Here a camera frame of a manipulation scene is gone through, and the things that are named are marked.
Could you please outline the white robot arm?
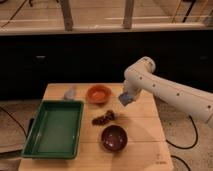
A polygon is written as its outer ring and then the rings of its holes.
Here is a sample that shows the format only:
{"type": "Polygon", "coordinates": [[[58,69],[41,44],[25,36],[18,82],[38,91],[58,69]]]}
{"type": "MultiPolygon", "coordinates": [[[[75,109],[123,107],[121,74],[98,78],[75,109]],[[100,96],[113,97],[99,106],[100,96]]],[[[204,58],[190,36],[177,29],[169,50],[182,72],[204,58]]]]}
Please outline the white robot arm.
{"type": "Polygon", "coordinates": [[[144,89],[213,128],[213,93],[155,76],[155,68],[155,62],[147,56],[129,66],[124,72],[120,102],[127,106],[136,101],[144,89]]]}

